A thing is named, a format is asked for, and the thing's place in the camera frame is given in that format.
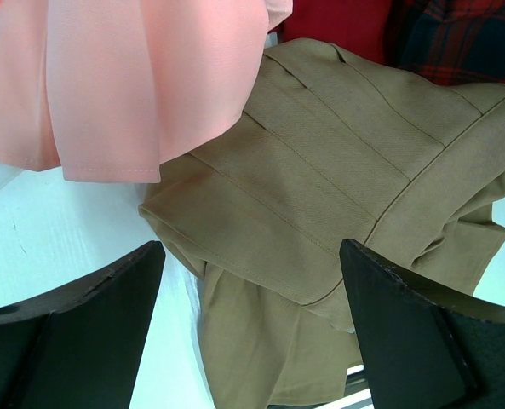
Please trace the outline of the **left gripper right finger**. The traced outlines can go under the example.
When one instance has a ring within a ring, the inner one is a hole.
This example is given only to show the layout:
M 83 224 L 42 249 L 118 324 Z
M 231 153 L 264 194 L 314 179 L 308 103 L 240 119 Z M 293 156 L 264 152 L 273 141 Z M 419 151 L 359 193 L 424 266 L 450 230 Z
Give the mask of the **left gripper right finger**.
M 376 408 L 505 408 L 505 307 L 353 239 L 341 270 Z

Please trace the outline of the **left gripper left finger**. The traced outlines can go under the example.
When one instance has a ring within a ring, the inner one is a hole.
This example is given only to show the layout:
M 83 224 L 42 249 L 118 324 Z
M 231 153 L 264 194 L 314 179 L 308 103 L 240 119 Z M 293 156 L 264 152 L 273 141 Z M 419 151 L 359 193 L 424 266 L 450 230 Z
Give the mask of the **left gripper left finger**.
M 150 241 L 0 308 L 0 408 L 129 407 L 164 260 Z

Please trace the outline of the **khaki brown skirt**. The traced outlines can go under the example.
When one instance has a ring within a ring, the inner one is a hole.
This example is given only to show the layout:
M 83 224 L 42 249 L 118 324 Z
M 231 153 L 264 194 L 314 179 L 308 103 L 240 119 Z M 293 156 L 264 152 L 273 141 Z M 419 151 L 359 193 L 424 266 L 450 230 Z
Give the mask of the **khaki brown skirt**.
M 505 84 L 444 87 L 331 43 L 266 49 L 240 120 L 162 164 L 140 214 L 200 280 L 218 408 L 342 397 L 355 239 L 472 294 L 505 241 Z

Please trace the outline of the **salmon pink skirt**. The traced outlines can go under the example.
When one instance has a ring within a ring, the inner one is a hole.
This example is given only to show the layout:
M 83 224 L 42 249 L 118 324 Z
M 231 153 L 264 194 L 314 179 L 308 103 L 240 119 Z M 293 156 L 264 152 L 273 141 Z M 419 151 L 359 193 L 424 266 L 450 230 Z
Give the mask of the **salmon pink skirt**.
M 290 1 L 0 1 L 0 163 L 154 183 L 234 126 Z

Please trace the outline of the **red black plaid skirt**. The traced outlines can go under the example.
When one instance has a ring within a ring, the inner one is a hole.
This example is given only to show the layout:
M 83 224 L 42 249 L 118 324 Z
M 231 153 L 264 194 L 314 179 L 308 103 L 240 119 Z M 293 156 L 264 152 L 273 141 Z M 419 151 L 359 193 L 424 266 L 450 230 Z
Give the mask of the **red black plaid skirt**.
M 387 64 L 440 85 L 505 84 L 505 0 L 394 1 Z

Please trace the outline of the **plain red skirt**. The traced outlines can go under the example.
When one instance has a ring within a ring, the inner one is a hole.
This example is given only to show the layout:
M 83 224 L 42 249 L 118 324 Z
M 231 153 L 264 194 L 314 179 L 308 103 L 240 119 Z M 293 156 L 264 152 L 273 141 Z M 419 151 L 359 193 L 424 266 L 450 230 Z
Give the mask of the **plain red skirt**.
M 309 38 L 333 43 L 386 65 L 384 37 L 392 8 L 391 0 L 298 0 L 273 32 L 281 42 Z

